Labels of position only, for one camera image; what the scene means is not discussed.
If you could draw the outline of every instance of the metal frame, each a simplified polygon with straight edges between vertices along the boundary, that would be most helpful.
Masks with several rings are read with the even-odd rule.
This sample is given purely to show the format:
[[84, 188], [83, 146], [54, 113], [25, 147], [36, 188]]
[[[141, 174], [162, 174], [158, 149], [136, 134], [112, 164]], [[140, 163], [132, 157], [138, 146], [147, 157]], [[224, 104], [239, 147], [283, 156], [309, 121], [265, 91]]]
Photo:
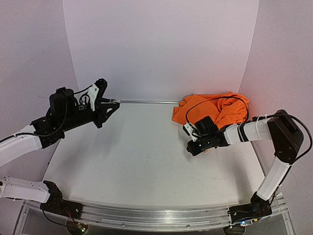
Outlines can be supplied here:
[[[30, 209], [41, 212], [40, 203], [24, 201], [15, 229], [15, 235], [21, 234]], [[77, 220], [77, 222], [133, 231], [199, 231], [229, 226], [230, 216], [227, 214], [227, 211], [228, 206], [189, 209], [135, 209], [84, 204], [81, 219]], [[288, 235], [293, 235], [294, 230], [290, 223], [285, 199], [282, 195], [277, 196], [273, 201], [272, 211], [273, 214], [271, 216], [283, 214]], [[48, 212], [47, 214], [52, 218], [68, 219]]]

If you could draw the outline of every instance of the white plastic bracket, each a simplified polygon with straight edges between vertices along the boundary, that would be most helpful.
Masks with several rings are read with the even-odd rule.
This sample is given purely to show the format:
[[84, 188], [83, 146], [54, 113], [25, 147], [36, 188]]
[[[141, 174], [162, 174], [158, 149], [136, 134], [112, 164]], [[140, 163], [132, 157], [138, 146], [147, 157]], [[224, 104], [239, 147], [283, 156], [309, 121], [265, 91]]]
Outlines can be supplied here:
[[97, 99], [98, 92], [99, 88], [96, 86], [96, 84], [92, 84], [87, 93], [90, 98], [90, 106], [93, 111], [95, 111], [94, 103]]
[[46, 203], [50, 193], [43, 182], [20, 180], [0, 173], [0, 198], [19, 198]]
[[[35, 128], [29, 125], [17, 133], [34, 133], [34, 131], [36, 131]], [[38, 136], [22, 135], [8, 139], [7, 141], [0, 143], [0, 167], [26, 153], [41, 148], [42, 145]]]
[[189, 136], [191, 137], [192, 141], [195, 142], [198, 138], [193, 136], [194, 133], [194, 126], [191, 123], [186, 123], [184, 125], [185, 130], [189, 133]]

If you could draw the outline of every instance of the white arm segment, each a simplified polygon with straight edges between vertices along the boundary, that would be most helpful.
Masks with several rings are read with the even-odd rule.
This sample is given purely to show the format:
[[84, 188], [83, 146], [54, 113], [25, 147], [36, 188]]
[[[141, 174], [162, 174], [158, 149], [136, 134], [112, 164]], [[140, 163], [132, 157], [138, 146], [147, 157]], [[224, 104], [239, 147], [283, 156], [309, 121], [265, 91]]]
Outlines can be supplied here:
[[[17, 133], [34, 133], [34, 131], [35, 128], [29, 125]], [[0, 167], [41, 148], [42, 145], [37, 136], [23, 135], [8, 139], [0, 143]], [[19, 198], [45, 203], [49, 196], [48, 187], [43, 182], [20, 180], [0, 173], [0, 198]]]
[[[244, 125], [244, 131], [249, 141], [271, 140], [268, 129], [268, 121], [270, 118], [249, 122]], [[233, 124], [225, 129], [224, 135], [228, 144], [240, 143], [240, 133], [238, 128], [240, 125]]]
[[[31, 125], [26, 126], [17, 133], [34, 133], [35, 128]], [[0, 143], [0, 167], [8, 162], [32, 151], [41, 149], [42, 145], [37, 136], [17, 136]]]
[[[244, 132], [248, 141], [271, 140], [271, 135], [268, 128], [268, 121], [270, 118], [257, 120], [246, 123], [244, 125]], [[238, 131], [240, 125], [234, 124], [225, 129], [224, 136], [228, 144], [241, 143], [243, 139], [241, 132]], [[284, 178], [290, 164], [282, 162], [278, 157], [275, 157], [272, 166], [265, 176], [257, 190], [257, 195], [263, 200], [267, 201], [273, 195], [276, 188]]]
[[0, 198], [20, 198], [45, 203], [50, 196], [48, 187], [43, 182], [20, 180], [1, 173], [0, 182]]
[[268, 174], [259, 186], [256, 194], [265, 201], [270, 199], [270, 197], [273, 195], [274, 191], [284, 178], [289, 167], [289, 163], [284, 163], [279, 160], [278, 157], [275, 157]]

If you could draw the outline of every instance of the orange cloth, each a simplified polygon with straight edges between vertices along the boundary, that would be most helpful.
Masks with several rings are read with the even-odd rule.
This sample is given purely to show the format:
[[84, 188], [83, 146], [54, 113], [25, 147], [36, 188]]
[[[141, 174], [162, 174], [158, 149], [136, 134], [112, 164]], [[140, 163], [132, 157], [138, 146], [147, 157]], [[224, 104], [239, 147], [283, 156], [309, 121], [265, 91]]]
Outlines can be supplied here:
[[182, 125], [186, 124], [186, 113], [191, 109], [188, 113], [188, 120], [192, 124], [206, 116], [210, 116], [220, 129], [225, 125], [244, 122], [247, 115], [245, 104], [236, 98], [219, 98], [221, 96], [235, 96], [242, 99], [247, 106], [249, 103], [249, 99], [245, 96], [232, 92], [189, 95], [179, 102], [179, 107], [174, 107], [172, 120]]

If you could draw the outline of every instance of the metal bracket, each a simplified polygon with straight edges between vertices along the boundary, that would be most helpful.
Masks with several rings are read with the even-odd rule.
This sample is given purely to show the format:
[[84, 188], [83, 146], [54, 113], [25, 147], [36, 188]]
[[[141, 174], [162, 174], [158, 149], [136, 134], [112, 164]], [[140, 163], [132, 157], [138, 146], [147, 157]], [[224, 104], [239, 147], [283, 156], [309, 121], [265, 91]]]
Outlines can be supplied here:
[[70, 213], [72, 218], [80, 218], [83, 204], [63, 200], [63, 195], [54, 182], [44, 181], [44, 184], [49, 188], [50, 197], [46, 203], [41, 203], [40, 208], [42, 210], [66, 217], [68, 217]]

